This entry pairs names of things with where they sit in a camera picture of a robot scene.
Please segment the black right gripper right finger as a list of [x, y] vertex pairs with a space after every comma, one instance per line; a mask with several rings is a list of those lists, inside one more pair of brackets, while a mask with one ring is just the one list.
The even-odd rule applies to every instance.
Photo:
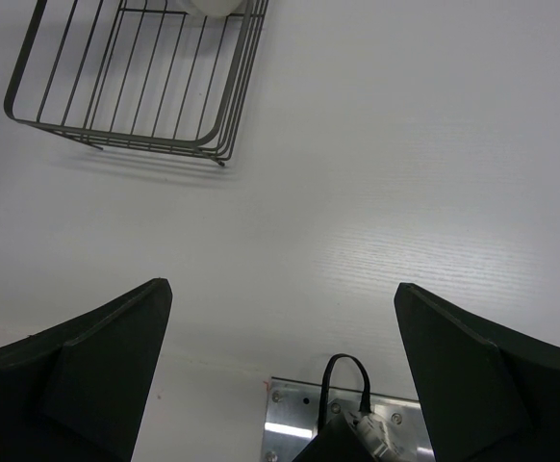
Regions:
[[438, 461], [560, 461], [560, 347], [412, 284], [395, 313]]

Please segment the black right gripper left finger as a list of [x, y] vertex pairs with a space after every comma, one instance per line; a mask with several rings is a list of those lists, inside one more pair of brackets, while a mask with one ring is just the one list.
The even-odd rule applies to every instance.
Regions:
[[129, 461], [168, 325], [152, 279], [0, 347], [0, 461]]

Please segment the orange rimmed floral plate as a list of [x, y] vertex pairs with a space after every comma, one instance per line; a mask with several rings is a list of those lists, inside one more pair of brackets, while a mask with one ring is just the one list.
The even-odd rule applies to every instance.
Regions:
[[225, 17], [233, 13], [242, 0], [181, 0], [180, 7], [187, 13], [209, 17]]

